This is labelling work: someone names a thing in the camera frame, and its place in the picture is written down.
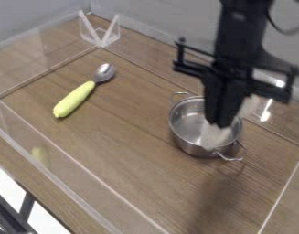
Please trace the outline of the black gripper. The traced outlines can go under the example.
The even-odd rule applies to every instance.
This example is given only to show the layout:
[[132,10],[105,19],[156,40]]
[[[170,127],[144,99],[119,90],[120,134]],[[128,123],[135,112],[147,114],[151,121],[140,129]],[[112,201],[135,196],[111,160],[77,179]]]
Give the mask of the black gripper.
[[[174,70],[203,79],[206,119],[220,128],[232,124],[244,99],[250,94],[287,102],[299,68],[272,56],[263,49],[266,12],[222,12],[214,51],[194,48],[182,37],[178,42],[178,59]],[[211,65],[184,58],[190,49],[214,58]],[[264,69],[286,76],[282,88],[252,78],[252,70]]]

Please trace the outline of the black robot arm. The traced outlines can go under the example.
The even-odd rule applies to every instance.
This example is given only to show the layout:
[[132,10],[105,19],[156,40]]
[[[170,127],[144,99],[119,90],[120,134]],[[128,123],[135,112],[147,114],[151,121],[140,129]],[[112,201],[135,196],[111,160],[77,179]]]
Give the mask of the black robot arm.
[[244,99],[258,95],[287,103],[299,68],[263,48],[266,26],[274,21],[275,0],[220,0],[219,29],[211,51],[176,41],[174,70],[202,80],[206,119],[224,128],[232,124]]

